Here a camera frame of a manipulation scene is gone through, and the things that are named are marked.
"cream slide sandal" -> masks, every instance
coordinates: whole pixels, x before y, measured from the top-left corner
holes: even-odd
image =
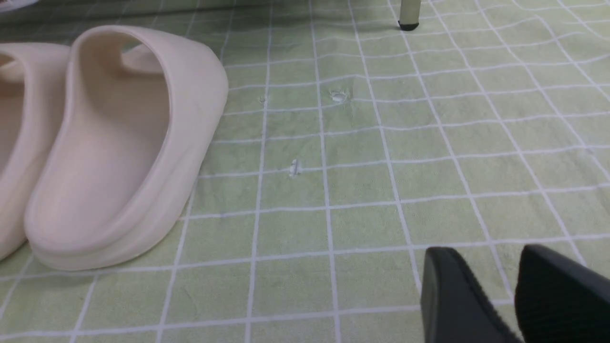
[[[200,43],[130,26],[78,37],[62,127],[26,211],[36,257],[93,269],[155,246],[188,200],[227,94]]]
[[[0,259],[26,240],[23,214],[62,122],[69,51],[0,44]]]

